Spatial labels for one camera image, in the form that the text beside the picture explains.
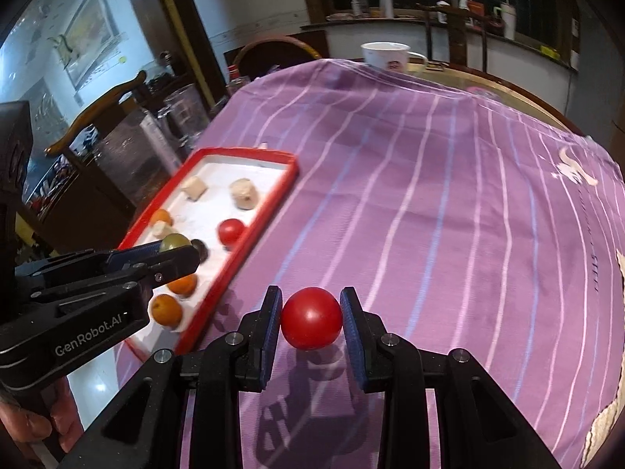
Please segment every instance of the mug handle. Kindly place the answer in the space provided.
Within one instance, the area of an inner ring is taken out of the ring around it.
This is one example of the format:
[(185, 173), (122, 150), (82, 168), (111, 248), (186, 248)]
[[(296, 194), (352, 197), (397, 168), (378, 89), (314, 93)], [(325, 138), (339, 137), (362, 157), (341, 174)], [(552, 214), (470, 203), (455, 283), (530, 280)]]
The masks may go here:
[(423, 67), (427, 68), (427, 66), (429, 65), (429, 60), (427, 59), (427, 56), (425, 56), (424, 54), (421, 53), (413, 53), (412, 51), (408, 51), (408, 55), (412, 56), (412, 57), (416, 57), (416, 58), (421, 58), (423, 59)]

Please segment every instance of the bottle with red cap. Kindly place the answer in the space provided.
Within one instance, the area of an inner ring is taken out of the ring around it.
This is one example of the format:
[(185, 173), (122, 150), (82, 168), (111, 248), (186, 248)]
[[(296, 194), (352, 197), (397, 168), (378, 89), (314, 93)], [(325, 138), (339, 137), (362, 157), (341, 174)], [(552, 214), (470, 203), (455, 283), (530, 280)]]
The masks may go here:
[(241, 75), (239, 73), (238, 65), (230, 65), (228, 67), (228, 76), (230, 78), (230, 81), (228, 82), (226, 89), (228, 95), (230, 95), (231, 97), (245, 85), (248, 85), (251, 82), (249, 80), (249, 76)]

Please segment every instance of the red tray rim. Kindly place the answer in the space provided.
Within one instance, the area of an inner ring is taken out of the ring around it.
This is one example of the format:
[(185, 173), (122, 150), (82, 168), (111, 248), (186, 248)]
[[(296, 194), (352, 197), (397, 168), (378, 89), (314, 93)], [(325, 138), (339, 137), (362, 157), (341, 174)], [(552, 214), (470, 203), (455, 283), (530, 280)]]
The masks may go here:
[[(290, 190), (299, 173), (297, 158), (294, 154), (289, 152), (261, 148), (201, 148), (189, 157), (176, 174), (174, 174), (154, 196), (147, 208), (143, 210), (143, 213), (141, 213), (127, 232), (126, 237), (118, 247), (119, 250), (133, 247), (135, 242), (139, 239), (139, 236), (141, 236), (141, 233), (143, 233), (148, 226), (152, 214), (165, 203), (167, 198), (170, 197), (172, 192), (174, 192), (180, 182), (186, 178), (193, 168), (207, 156), (225, 156), (258, 160), (274, 164), (284, 164), (287, 167), (283, 175), (280, 176), (280, 180), (277, 182), (276, 186), (274, 186), (273, 190), (259, 208), (254, 217), (254, 221), (246, 229), (245, 238), (241, 238), (230, 252), (229, 258), (227, 258), (220, 272), (215, 277), (212, 287), (206, 293), (202, 303), (198, 306), (189, 326), (180, 334), (180, 338), (174, 348), (176, 354), (186, 354), (193, 349), (193, 346), (198, 341), (198, 337), (205, 327), (209, 315), (214, 311), (215, 306), (226, 291), (236, 272), (238, 272), (239, 268), (243, 265), (243, 262), (248, 257), (256, 241), (260, 238), (267, 225), (269, 225), (277, 208)], [(142, 360), (142, 362), (149, 358), (150, 355), (139, 349), (132, 342), (130, 337), (124, 342), (128, 344), (132, 352)]]

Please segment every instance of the human hand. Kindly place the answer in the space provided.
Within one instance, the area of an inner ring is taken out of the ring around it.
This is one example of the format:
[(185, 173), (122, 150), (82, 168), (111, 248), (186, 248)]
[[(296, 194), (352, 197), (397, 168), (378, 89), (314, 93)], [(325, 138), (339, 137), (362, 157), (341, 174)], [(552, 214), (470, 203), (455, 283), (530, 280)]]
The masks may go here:
[(19, 406), (0, 403), (0, 421), (4, 423), (9, 435), (27, 456), (32, 454), (27, 443), (46, 439), (52, 433), (52, 424), (59, 433), (59, 443), (66, 453), (72, 449), (83, 433), (68, 379), (65, 377), (59, 379), (54, 387), (56, 402), (50, 409), (52, 423), (47, 418), (26, 411)]

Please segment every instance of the orange fruit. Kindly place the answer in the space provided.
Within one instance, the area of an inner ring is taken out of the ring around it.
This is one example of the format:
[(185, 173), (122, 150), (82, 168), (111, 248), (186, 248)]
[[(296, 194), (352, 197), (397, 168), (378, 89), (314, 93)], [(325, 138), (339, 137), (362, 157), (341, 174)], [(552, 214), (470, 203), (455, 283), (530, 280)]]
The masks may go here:
[(158, 210), (152, 213), (152, 216), (150, 217), (150, 226), (153, 226), (155, 223), (159, 221), (165, 222), (166, 224), (169, 224), (170, 226), (174, 225), (174, 219), (171, 218), (170, 212), (168, 212), (167, 210), (163, 208), (158, 208)]
[(150, 302), (152, 319), (162, 326), (175, 328), (182, 320), (182, 307), (169, 294), (159, 294)]
[(180, 277), (178, 280), (167, 284), (167, 287), (174, 294), (180, 294), (183, 297), (191, 296), (196, 287), (198, 287), (198, 276), (193, 273), (186, 277)]

